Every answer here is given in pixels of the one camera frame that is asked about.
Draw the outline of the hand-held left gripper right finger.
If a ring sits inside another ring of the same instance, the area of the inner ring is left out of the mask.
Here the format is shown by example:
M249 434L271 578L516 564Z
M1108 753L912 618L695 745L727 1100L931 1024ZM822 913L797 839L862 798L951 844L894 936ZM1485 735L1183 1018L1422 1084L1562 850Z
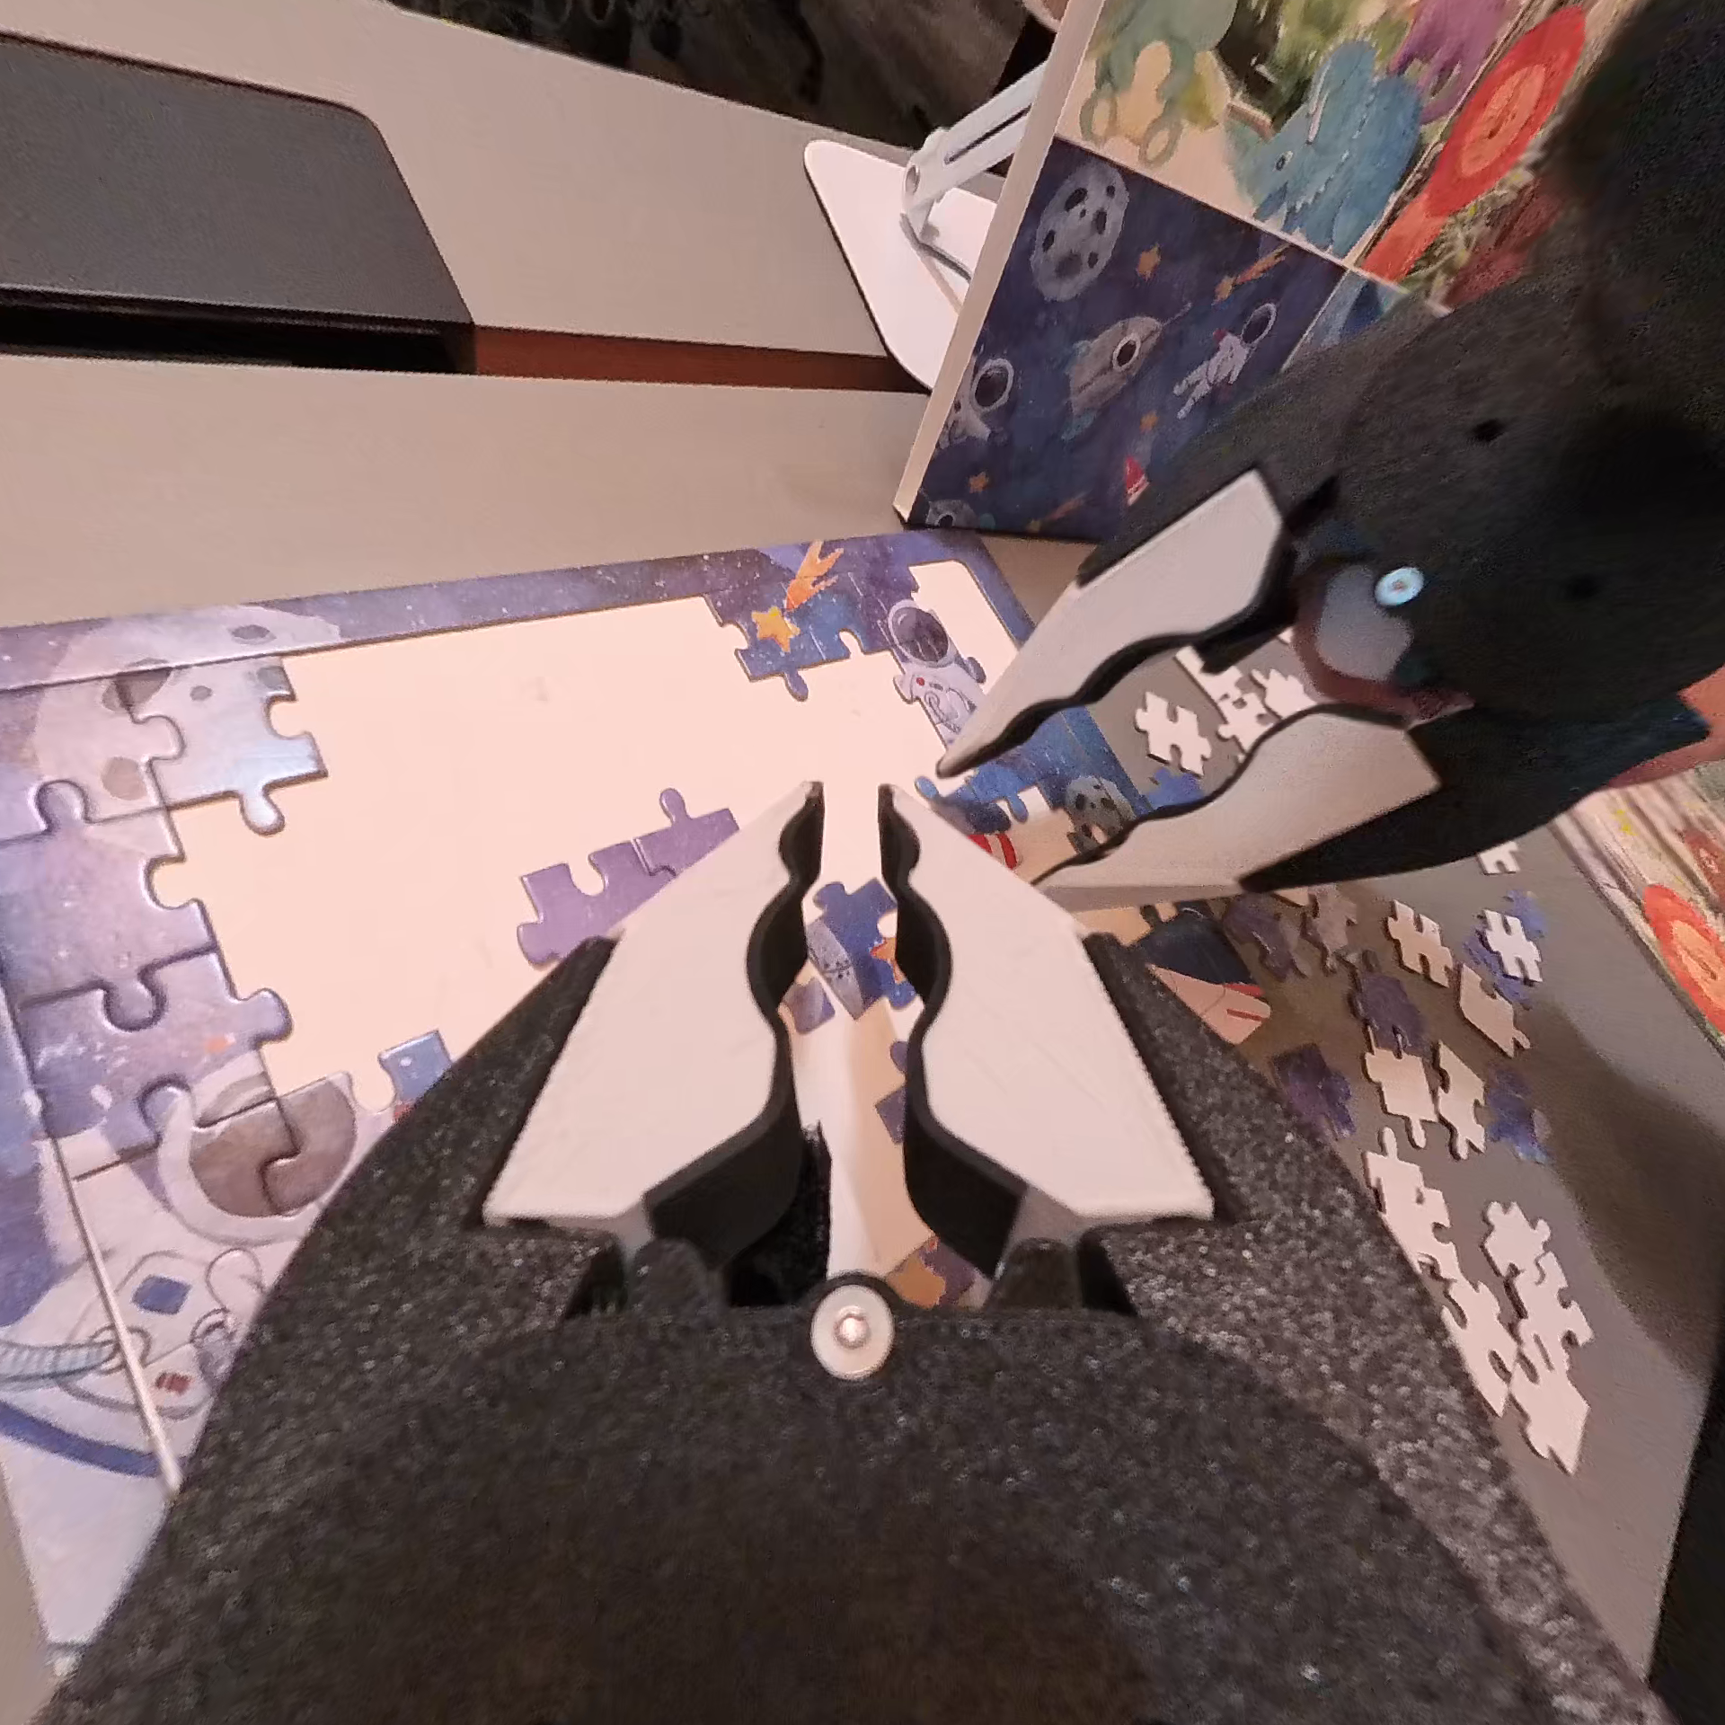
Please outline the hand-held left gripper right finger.
M923 1227L995 1276L1022 1241L1211 1221L1082 927L906 789L881 785L877 839L919 998L900 1158Z

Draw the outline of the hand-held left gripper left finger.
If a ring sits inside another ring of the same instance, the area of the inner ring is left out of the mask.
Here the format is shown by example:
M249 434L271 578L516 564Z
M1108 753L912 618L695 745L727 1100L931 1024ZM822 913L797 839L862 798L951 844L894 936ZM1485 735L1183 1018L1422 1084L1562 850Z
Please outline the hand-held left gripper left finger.
M806 964L824 785L796 782L640 907L483 1196L576 1231L772 1231L803 1125L781 1018Z

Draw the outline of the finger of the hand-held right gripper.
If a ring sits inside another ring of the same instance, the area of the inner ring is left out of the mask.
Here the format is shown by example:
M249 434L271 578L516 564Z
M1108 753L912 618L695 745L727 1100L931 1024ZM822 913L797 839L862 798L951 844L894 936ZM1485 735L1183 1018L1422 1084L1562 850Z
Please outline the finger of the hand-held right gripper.
M937 772L965 775L997 759L1154 656L1255 641L1283 609L1287 558L1283 503L1261 473L1242 473L1073 581L989 682Z
M1154 810L1036 879L1067 913L1239 894L1248 879L1437 789L1387 722L1283 722L1211 795Z

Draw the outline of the grey satellite puzzle piece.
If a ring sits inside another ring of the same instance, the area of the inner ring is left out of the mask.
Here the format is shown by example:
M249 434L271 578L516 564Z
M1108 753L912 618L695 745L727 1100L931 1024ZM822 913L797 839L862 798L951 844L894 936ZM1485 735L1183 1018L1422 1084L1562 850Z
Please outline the grey satellite puzzle piece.
M657 807L664 816L659 825L630 839L630 847L649 873L679 877L739 829L739 822L727 807L690 813L674 785L657 791Z

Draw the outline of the pile of puzzle pieces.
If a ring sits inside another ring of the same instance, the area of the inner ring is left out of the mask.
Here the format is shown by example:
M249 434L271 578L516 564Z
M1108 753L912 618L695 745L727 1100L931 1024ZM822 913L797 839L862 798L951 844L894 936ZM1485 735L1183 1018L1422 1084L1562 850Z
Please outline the pile of puzzle pieces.
M1531 863L1504 844L1198 914L1271 1002L1248 1054L1361 1180L1488 1413L1575 1477L1613 1318L1547 1108L1551 914Z

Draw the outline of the blue space puzzle frame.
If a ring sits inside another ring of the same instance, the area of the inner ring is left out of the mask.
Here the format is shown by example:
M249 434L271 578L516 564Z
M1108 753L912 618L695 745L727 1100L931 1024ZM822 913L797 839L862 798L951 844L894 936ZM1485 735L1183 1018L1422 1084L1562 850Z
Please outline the blue space puzzle frame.
M985 685L1031 634L981 540L837 542L894 567L912 586L904 600L944 622ZM310 734L325 775L277 791L274 835L247 829L236 801L177 813L183 860L158 869L155 889L209 913L237 995L268 989L288 1007L290 1031L263 1049L280 1092L347 1074L359 1105L384 1111L384 1046L438 1030L458 1059L549 971L516 941L533 914L523 873L566 863L599 892L591 854L654 829L659 789L680 789L690 813L727 807L746 828L797 779L822 779L816 886L847 889L877 877L874 785L940 795L944 745L899 697L891 647L853 644L806 671L806 701L746 678L746 637L714 618L706 594L774 547L14 627L2 693L142 663L284 659L293 701L274 722ZM787 1021L803 1121L837 1161L840 1263L885 1274L931 1234L899 1161L912 1002L881 999L853 1021L811 961ZM164 1480L2 1454L54 1675L95 1640L203 1425L177 1464L161 1458Z

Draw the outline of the moon crater puzzle piece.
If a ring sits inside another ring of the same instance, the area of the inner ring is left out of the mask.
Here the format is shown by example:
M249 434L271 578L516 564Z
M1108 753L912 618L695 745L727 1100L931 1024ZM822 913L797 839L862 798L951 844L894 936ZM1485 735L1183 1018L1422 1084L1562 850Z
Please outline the moon crater puzzle piece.
M315 735L274 722L274 707L293 701L280 656L136 669L117 678L117 694L133 719L168 719L180 734L180 753L152 766L170 810L231 798L249 829L274 835L284 828L274 795L325 775Z

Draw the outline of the person's right hand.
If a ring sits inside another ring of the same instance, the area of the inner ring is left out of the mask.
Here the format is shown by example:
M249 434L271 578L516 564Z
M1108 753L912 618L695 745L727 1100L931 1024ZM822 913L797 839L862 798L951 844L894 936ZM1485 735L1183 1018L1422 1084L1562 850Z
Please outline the person's right hand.
M1692 745L1628 767L1613 779L1616 789L1658 782L1721 759L1721 669L1685 688L1682 697L1699 719L1704 719L1707 734Z

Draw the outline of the plain purple puzzle piece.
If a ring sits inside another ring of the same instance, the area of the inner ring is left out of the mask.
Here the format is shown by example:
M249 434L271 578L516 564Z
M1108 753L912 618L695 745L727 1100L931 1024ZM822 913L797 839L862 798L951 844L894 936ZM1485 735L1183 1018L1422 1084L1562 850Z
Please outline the plain purple puzzle piece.
M610 936L670 877L646 866L633 839L591 854L599 892L583 892L566 863L523 873L533 914L516 923L523 957L533 967L566 960L591 939Z

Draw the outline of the white astronaut puzzle piece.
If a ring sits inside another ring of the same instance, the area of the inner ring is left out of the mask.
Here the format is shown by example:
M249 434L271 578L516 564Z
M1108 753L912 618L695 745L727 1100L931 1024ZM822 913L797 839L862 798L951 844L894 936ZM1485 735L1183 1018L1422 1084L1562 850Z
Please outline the white astronaut puzzle piece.
M885 627L899 656L899 697L923 710L943 745L957 743L981 707L981 659L965 656L944 622L916 600L891 605Z

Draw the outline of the space print puzzle box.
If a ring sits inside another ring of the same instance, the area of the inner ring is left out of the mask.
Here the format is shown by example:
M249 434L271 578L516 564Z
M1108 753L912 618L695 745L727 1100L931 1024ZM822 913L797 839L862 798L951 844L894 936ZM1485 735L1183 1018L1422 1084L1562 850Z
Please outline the space print puzzle box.
M894 511L1108 536L1195 437L1460 301L1622 3L1070 3Z

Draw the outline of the joined comet star puzzle pieces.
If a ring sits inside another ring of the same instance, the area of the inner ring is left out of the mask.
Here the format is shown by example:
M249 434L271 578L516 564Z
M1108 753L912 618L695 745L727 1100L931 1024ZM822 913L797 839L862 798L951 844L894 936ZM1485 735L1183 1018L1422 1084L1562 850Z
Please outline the joined comet star puzzle pieces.
M859 542L758 552L742 578L709 591L718 624L742 630L736 659L747 681L783 681L806 701L806 671L891 647L890 613L912 586Z

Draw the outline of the colourful printed cardboard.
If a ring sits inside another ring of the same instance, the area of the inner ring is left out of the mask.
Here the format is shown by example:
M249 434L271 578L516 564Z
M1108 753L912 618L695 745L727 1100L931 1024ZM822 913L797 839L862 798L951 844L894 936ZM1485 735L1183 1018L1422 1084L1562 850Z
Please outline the colourful printed cardboard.
M1556 835L1721 1045L1721 766L1601 789Z

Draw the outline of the pale tablet stand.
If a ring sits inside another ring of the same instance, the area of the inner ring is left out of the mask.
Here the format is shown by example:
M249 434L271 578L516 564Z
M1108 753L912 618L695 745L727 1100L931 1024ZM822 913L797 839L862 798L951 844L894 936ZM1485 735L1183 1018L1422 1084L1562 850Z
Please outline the pale tablet stand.
M857 143L811 140L803 170L894 364L934 389L981 264L995 198L973 185L1013 162L1041 68L943 125L894 163Z

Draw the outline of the adjacent grey table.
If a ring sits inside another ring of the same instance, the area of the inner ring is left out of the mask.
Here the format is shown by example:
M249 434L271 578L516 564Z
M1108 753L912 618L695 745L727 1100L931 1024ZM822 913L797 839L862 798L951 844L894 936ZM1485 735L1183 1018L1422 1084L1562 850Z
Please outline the adjacent grey table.
M923 392L881 342L811 140L904 153L391 3L2 3L2 31L369 116L488 374Z

